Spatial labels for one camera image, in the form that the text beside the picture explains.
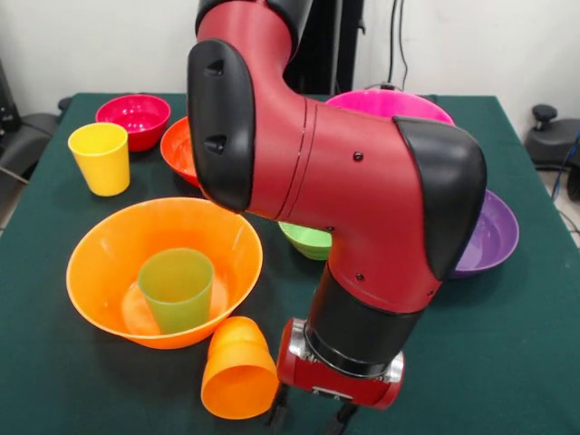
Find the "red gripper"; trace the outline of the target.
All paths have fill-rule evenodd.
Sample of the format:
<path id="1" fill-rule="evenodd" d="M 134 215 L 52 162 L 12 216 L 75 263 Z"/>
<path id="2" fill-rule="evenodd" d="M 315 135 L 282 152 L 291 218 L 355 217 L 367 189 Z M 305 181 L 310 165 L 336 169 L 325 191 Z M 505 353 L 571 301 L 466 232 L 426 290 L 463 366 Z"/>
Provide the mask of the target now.
<path id="1" fill-rule="evenodd" d="M 276 372 L 281 384 L 266 419 L 268 428 L 283 427 L 288 411 L 288 386 L 291 386 L 348 401 L 328 426 L 328 435 L 344 435 L 359 406 L 385 410 L 392 405 L 403 383 L 403 353 L 398 353 L 377 376 L 354 377 L 335 370 L 315 356 L 305 340 L 305 320 L 291 319 L 282 333 Z"/>

